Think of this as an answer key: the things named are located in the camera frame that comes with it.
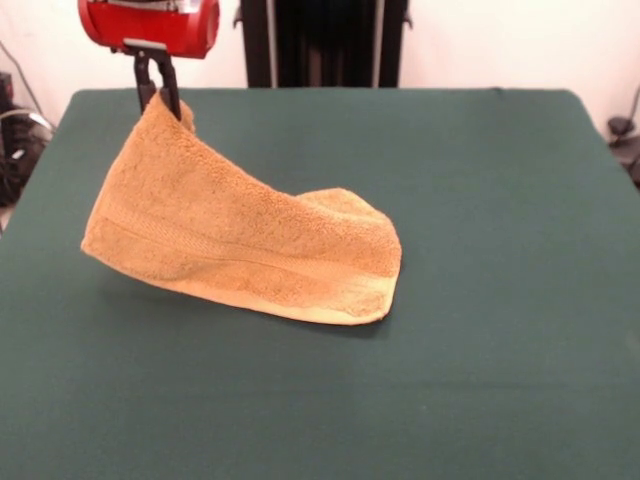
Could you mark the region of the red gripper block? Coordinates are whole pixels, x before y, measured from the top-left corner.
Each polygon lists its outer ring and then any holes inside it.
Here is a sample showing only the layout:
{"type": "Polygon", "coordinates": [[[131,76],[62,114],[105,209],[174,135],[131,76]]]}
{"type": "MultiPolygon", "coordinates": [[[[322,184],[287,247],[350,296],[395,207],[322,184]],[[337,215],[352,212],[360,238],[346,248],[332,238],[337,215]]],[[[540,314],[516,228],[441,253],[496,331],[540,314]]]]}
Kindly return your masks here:
{"type": "MultiPolygon", "coordinates": [[[[125,51],[134,47],[164,49],[181,58],[203,59],[213,48],[220,23],[217,1],[79,1],[80,21],[96,44],[125,51]]],[[[177,120],[182,119],[177,77],[171,56],[152,53],[162,77],[160,96],[177,120]]],[[[141,112],[155,94],[149,57],[134,54],[134,75],[141,112]]]]}

